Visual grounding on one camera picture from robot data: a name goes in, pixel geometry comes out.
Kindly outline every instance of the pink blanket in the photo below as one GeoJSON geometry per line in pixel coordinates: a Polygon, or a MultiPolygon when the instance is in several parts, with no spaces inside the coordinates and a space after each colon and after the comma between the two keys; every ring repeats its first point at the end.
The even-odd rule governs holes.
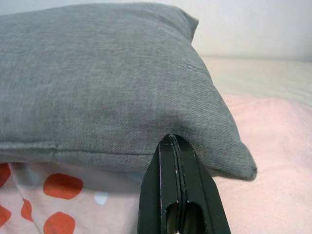
{"type": "MultiPolygon", "coordinates": [[[[223,96],[258,165],[215,177],[233,234],[312,233],[312,110],[223,96]]],[[[0,234],[135,234],[143,175],[54,163],[0,165],[0,234]]]]}

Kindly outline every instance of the bed sheet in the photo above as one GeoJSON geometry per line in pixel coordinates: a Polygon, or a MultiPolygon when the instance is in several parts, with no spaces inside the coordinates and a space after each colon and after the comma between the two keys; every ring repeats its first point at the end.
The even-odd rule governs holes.
{"type": "MultiPolygon", "coordinates": [[[[253,182],[214,177],[233,234],[312,233],[312,110],[223,95],[258,165],[253,182]]],[[[0,233],[135,234],[143,175],[54,163],[0,166],[0,233]]]]}
{"type": "Polygon", "coordinates": [[[312,63],[202,58],[221,93],[282,98],[312,108],[312,63]]]}

